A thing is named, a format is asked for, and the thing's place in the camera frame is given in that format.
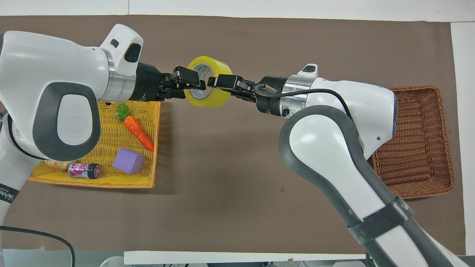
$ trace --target woven basket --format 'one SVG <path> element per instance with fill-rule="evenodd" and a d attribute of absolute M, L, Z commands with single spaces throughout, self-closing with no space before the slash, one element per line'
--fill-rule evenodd
<path fill-rule="evenodd" d="M 398 98 L 397 130 L 373 154 L 375 172 L 396 196 L 406 199 L 450 192 L 454 171 L 439 89 L 390 89 Z"/>
<path fill-rule="evenodd" d="M 97 146 L 88 155 L 76 162 L 100 164 L 101 176 L 97 179 L 71 178 L 66 171 L 57 171 L 41 162 L 34 169 L 29 178 L 30 181 L 103 188 L 154 187 L 161 104 L 157 102 L 126 102 L 131 114 L 154 143 L 154 152 L 147 150 L 125 128 L 123 121 L 117 120 L 115 117 L 117 104 L 111 104 L 110 106 L 105 103 L 98 104 L 101 117 L 101 138 Z M 145 161 L 138 174 L 127 174 L 112 167 L 120 148 L 132 149 L 145 155 Z"/>

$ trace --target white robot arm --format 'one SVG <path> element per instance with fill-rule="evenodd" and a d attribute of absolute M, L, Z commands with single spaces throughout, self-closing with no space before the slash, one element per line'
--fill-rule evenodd
<path fill-rule="evenodd" d="M 0 131 L 0 225 L 42 159 L 71 161 L 94 148 L 97 101 L 163 101 L 206 89 L 204 72 L 161 73 L 139 62 L 142 45 L 124 25 L 99 47 L 26 32 L 0 36 L 0 100 L 8 111 Z M 324 192 L 379 266 L 466 266 L 419 227 L 366 162 L 394 134 L 391 91 L 327 81 L 315 64 L 259 83 L 219 75 L 208 86 L 288 119 L 279 139 L 284 162 Z"/>

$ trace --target purple cube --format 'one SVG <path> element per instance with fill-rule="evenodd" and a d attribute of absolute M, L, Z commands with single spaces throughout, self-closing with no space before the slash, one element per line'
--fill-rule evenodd
<path fill-rule="evenodd" d="M 140 172 L 144 161 L 145 155 L 131 149 L 121 148 L 115 156 L 112 166 L 128 174 L 133 174 Z"/>

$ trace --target yellow tape roll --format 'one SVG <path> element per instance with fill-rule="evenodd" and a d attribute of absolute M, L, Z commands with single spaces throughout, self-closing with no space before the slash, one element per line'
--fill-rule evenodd
<path fill-rule="evenodd" d="M 226 63 L 207 56 L 195 58 L 190 62 L 188 68 L 198 72 L 200 80 L 203 80 L 210 71 L 214 77 L 218 77 L 219 74 L 232 74 Z M 195 106 L 220 107 L 226 103 L 231 93 L 213 88 L 209 95 L 205 95 L 203 91 L 190 89 L 185 90 L 185 96 Z"/>

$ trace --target orange carrot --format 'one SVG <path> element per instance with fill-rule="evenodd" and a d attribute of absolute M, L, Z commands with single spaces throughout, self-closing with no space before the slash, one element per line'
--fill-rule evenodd
<path fill-rule="evenodd" d="M 153 143 L 147 134 L 143 131 L 142 126 L 135 117 L 130 115 L 129 107 L 126 104 L 119 104 L 115 112 L 118 120 L 124 122 L 125 127 L 131 132 L 148 150 L 153 152 Z"/>
<path fill-rule="evenodd" d="M 147 134 L 143 131 L 142 126 L 135 117 L 129 115 L 123 121 L 125 127 L 133 134 L 148 150 L 153 152 L 153 143 Z"/>

